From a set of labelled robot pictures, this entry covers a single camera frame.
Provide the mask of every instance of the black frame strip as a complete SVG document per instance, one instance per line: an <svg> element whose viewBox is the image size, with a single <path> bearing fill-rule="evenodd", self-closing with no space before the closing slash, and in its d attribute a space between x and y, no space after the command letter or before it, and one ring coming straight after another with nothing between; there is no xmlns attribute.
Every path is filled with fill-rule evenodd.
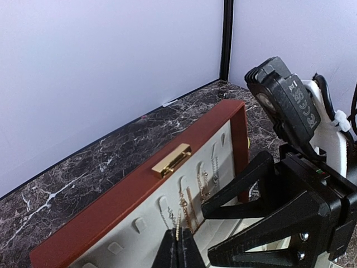
<svg viewBox="0 0 357 268"><path fill-rule="evenodd" d="M230 52L233 32L234 0L224 0L222 55L219 79L228 81Z"/></svg>

